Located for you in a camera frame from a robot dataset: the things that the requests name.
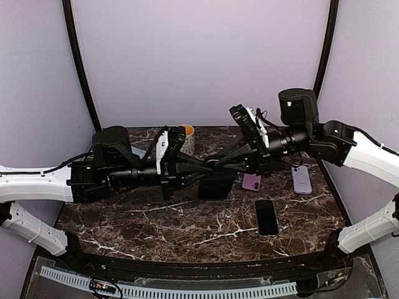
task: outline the marble table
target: marble table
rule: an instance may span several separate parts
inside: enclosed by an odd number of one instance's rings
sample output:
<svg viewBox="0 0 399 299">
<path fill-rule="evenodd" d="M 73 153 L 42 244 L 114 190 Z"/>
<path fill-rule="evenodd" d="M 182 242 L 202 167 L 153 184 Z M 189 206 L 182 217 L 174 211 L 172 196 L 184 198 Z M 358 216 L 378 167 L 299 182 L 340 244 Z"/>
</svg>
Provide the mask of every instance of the marble table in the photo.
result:
<svg viewBox="0 0 399 299">
<path fill-rule="evenodd" d="M 156 132 L 129 129 L 132 146 L 146 150 Z M 196 128 L 196 157 L 216 154 L 238 133 L 238 127 Z M 160 187 L 143 187 L 93 204 L 66 204 L 57 228 L 77 234 L 85 252 L 154 262 L 243 262 L 320 251 L 344 219 L 316 161 L 304 157 L 304 164 L 309 195 L 293 192 L 288 168 L 263 178 L 259 192 L 243 190 L 239 174 L 223 201 L 197 200 L 197 184 L 168 202 Z M 274 202 L 277 237 L 257 233 L 258 199 Z"/>
</svg>

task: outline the cup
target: cup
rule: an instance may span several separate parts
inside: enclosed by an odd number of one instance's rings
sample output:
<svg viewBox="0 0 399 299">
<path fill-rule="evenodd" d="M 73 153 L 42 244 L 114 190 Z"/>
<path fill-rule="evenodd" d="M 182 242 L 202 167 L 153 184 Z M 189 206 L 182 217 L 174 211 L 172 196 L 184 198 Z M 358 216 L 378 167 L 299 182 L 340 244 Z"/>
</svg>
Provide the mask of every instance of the cup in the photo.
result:
<svg viewBox="0 0 399 299">
<path fill-rule="evenodd" d="M 184 154 L 194 155 L 195 152 L 195 129 L 190 125 L 180 125 L 186 130 L 186 141 L 181 147 L 181 152 Z"/>
</svg>

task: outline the lavender phone case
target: lavender phone case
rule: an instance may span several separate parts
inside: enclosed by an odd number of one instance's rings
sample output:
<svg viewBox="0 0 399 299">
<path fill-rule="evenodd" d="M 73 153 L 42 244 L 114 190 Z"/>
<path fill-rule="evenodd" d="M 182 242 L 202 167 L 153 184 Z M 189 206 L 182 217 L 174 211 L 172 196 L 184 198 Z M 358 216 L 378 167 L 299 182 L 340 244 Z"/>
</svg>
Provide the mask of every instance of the lavender phone case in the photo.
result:
<svg viewBox="0 0 399 299">
<path fill-rule="evenodd" d="M 299 194 L 312 193 L 309 172 L 306 166 L 291 167 L 292 182 L 294 183 L 294 192 Z"/>
<path fill-rule="evenodd" d="M 261 188 L 262 176 L 256 174 L 244 174 L 243 189 L 259 191 Z"/>
</svg>

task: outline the pink smartphone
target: pink smartphone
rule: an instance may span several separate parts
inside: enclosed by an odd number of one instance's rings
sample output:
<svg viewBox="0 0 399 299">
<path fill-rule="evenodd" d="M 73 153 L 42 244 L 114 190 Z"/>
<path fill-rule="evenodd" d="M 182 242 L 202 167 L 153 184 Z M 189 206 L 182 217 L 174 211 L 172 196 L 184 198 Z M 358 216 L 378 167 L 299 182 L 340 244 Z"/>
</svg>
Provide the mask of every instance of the pink smartphone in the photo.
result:
<svg viewBox="0 0 399 299">
<path fill-rule="evenodd" d="M 261 188 L 262 176 L 257 176 L 256 174 L 244 174 L 243 179 L 243 189 L 259 191 Z"/>
</svg>

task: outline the black smartphone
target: black smartphone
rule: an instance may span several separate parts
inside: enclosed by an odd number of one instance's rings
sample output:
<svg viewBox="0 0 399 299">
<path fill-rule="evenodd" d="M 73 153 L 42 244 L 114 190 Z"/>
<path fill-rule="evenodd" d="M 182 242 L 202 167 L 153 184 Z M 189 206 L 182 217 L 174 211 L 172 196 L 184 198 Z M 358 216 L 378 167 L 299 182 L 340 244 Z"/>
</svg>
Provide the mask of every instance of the black smartphone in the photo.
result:
<svg viewBox="0 0 399 299">
<path fill-rule="evenodd" d="M 257 227 L 259 235 L 273 237 L 279 234 L 279 224 L 277 223 L 274 204 L 269 200 L 255 202 Z"/>
</svg>

